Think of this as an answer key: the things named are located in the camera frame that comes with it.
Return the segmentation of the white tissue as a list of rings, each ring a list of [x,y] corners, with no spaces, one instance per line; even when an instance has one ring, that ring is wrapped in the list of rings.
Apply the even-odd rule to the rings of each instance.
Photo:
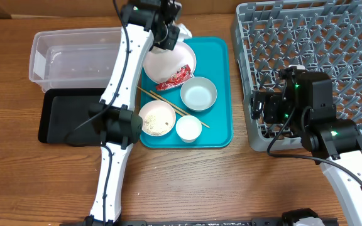
[[[177,24],[173,22],[173,25],[180,30],[177,41],[184,41],[192,38],[192,33],[190,32],[190,30],[187,29],[187,27],[184,24],[182,23]]]

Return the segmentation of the red snack wrapper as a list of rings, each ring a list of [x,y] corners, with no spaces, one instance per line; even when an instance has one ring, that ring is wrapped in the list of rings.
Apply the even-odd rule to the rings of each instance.
[[[166,81],[159,83],[155,88],[157,91],[170,90],[183,85],[186,81],[193,78],[194,75],[188,65],[180,67]]]

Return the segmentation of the grey-green bowl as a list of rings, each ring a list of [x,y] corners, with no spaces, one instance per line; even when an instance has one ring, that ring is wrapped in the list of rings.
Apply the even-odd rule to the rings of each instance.
[[[217,89],[208,78],[193,77],[181,86],[180,97],[190,110],[202,112],[214,105]]]

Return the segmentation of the pink bowl with rice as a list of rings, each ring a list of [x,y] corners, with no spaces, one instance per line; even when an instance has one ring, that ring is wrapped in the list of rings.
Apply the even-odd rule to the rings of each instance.
[[[176,121],[173,107],[162,101],[153,100],[145,104],[139,111],[143,120],[142,131],[150,136],[164,136],[169,133]]]

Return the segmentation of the white cup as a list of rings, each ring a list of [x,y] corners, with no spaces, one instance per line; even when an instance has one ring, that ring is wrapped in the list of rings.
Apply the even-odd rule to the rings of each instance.
[[[176,132],[185,143],[194,142],[202,132],[202,124],[194,116],[182,116],[176,123]]]

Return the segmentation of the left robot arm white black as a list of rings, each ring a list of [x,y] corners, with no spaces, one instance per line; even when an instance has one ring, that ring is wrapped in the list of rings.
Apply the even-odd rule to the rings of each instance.
[[[143,62],[154,47],[174,49],[180,33],[175,21],[182,5],[176,1],[129,1],[115,10],[121,22],[118,55],[99,103],[89,109],[89,122],[101,141],[101,168],[84,225],[118,225],[126,162],[142,129],[134,108]]]

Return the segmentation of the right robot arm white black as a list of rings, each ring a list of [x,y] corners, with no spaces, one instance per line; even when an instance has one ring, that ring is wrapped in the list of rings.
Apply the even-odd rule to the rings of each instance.
[[[337,117],[332,80],[324,72],[311,72],[301,65],[281,69],[285,81],[281,92],[254,91],[251,118],[280,124],[300,137],[310,155],[331,184],[349,225],[362,225],[362,133],[350,119]]]

